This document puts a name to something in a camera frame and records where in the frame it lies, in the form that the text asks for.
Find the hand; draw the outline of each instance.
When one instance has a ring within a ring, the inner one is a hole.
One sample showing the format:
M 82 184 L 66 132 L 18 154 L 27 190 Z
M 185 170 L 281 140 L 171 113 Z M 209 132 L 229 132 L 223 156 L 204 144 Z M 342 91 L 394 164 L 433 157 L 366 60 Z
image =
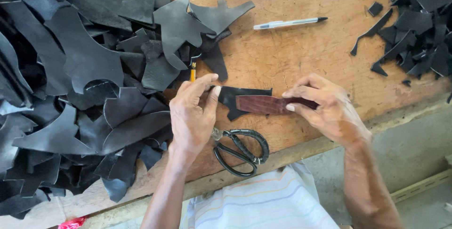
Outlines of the hand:
M 347 92 L 325 78 L 316 74 L 305 76 L 282 96 L 302 97 L 317 102 L 317 110 L 296 103 L 288 104 L 286 108 L 303 116 L 330 140 L 345 147 L 372 141 L 372 134 L 353 108 Z
M 211 83 L 217 79 L 217 74 L 207 74 L 195 82 L 184 82 L 169 102 L 174 138 L 168 150 L 170 156 L 176 156 L 176 161 L 184 163 L 185 167 L 193 163 L 212 134 L 221 87 L 211 90 L 204 109 L 198 104 L 200 96 L 209 91 Z

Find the person's left hand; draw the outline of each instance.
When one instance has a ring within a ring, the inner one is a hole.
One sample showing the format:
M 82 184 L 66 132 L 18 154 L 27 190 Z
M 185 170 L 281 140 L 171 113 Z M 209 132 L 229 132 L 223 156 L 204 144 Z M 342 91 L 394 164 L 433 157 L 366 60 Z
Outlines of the person's left hand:
M 177 95 L 169 103 L 173 142 L 169 155 L 189 167 L 209 141 L 217 117 L 220 86 L 213 88 L 206 100 L 204 109 L 198 104 L 200 96 L 212 87 L 218 79 L 217 74 L 207 74 L 195 82 L 184 82 Z

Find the fingernail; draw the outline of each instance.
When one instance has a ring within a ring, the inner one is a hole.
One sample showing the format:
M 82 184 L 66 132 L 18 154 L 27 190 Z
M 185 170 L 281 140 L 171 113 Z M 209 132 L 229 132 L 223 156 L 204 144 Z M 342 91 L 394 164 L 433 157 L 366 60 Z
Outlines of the fingernail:
M 220 95 L 220 92 L 222 91 L 222 87 L 221 86 L 216 86 L 214 89 L 213 89 L 213 92 L 215 93 L 215 95 L 217 95 L 217 96 L 219 96 Z
M 295 111 L 295 107 L 293 105 L 286 105 L 286 109 L 289 111 Z

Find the striped shirt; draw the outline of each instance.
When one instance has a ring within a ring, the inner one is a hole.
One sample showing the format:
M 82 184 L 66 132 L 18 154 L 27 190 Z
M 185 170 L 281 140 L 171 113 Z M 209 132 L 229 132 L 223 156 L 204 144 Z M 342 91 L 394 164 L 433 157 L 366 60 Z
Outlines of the striped shirt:
M 192 198 L 187 217 L 188 229 L 338 228 L 300 162 Z

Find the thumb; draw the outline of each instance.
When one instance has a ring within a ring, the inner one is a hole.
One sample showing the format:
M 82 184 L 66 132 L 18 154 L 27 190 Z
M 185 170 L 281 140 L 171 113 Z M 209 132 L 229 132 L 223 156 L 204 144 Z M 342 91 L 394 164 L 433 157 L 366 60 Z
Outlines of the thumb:
M 221 91 L 221 86 L 216 86 L 210 91 L 209 97 L 207 97 L 206 105 L 204 107 L 205 115 L 215 116 L 217 114 L 218 96 L 220 95 Z
M 307 121 L 311 122 L 311 120 L 318 116 L 318 114 L 312 110 L 311 108 L 307 107 L 306 105 L 298 104 L 298 103 L 291 103 L 286 105 L 286 109 L 289 111 L 293 111 L 297 113 L 298 115 L 303 116 Z

